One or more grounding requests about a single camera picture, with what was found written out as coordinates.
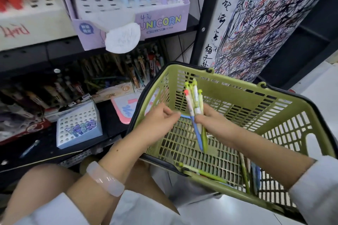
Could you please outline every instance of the right hand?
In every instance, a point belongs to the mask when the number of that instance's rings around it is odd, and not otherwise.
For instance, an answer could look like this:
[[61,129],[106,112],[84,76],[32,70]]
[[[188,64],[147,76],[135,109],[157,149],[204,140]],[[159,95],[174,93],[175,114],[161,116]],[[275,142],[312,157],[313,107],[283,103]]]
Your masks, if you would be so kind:
[[203,105],[204,115],[196,114],[195,122],[202,124],[206,130],[222,142],[224,145],[233,148],[234,142],[238,138],[241,127],[226,119],[208,104]]

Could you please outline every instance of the pen display box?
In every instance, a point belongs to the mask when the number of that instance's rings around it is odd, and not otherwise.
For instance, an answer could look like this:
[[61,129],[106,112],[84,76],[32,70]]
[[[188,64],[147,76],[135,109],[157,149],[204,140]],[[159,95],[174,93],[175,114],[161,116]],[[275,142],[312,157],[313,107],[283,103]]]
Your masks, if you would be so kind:
[[[192,83],[193,79],[197,80],[198,88],[203,91],[203,101],[233,123],[304,155],[309,155],[307,143],[311,140],[318,143],[322,155],[338,157],[336,139],[318,108],[309,99],[267,86],[265,82],[255,85],[216,74],[213,69],[180,62],[168,63],[143,90],[127,134],[143,120],[152,95],[158,88],[154,105],[164,102],[169,108],[188,115],[183,94],[184,83]],[[290,218],[300,215],[287,190],[263,169],[260,170],[261,186],[258,194],[248,194],[238,152],[215,138],[208,139],[208,149],[205,153],[202,152],[189,119],[180,118],[170,132],[147,149],[141,159],[189,176],[215,192]],[[228,181],[229,185],[184,170],[179,166],[180,162],[218,176]],[[252,185],[250,184],[250,192],[253,192]]]
[[22,0],[0,12],[0,51],[75,36],[62,0]]
[[65,3],[84,50],[105,47],[106,32],[119,23],[138,23],[141,40],[184,31],[190,6],[189,0],[174,4],[168,0],[167,5],[160,0],[141,0],[138,5],[130,1],[128,6],[119,0],[65,0]]
[[[66,128],[85,123],[86,121],[90,121],[92,119],[96,120],[96,127],[82,135],[79,135],[78,137],[75,137],[65,130]],[[57,120],[57,147],[59,149],[64,149],[101,135],[102,127],[99,110],[92,100],[90,100],[86,105],[81,106]]]

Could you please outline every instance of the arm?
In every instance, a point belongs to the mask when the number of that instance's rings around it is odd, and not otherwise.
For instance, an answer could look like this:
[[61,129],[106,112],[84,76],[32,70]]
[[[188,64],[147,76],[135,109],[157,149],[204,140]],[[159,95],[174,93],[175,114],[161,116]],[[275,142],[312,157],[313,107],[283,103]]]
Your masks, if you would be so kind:
[[[135,130],[114,144],[99,165],[125,184],[141,154],[163,137],[179,118],[179,112],[172,112],[165,104],[159,104]],[[71,186],[66,194],[91,225],[99,225],[111,206],[117,206],[120,199],[110,195],[87,174]]]
[[212,107],[204,104],[203,115],[196,115],[201,123],[224,145],[234,148],[290,189],[315,162],[314,159],[270,142],[227,120]]

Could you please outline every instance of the hand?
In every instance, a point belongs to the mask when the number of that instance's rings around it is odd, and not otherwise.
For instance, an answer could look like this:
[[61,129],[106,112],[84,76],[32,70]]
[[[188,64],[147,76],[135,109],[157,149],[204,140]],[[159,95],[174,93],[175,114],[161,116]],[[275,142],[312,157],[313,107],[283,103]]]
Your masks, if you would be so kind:
[[238,132],[244,129],[226,119],[206,103],[203,105],[203,111],[204,115],[197,114],[195,116],[195,122],[202,124],[218,141],[233,148],[233,142],[238,137]]
[[163,138],[179,120],[180,112],[174,112],[164,103],[158,104],[145,116],[143,121],[133,130],[137,137],[142,137],[148,146]]

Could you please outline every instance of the white floor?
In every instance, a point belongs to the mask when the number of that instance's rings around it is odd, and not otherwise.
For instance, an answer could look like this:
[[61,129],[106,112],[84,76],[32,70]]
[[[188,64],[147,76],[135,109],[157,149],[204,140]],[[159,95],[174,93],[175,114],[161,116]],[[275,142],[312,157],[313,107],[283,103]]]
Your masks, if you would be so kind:
[[258,206],[223,195],[180,207],[181,216],[193,225],[301,225]]

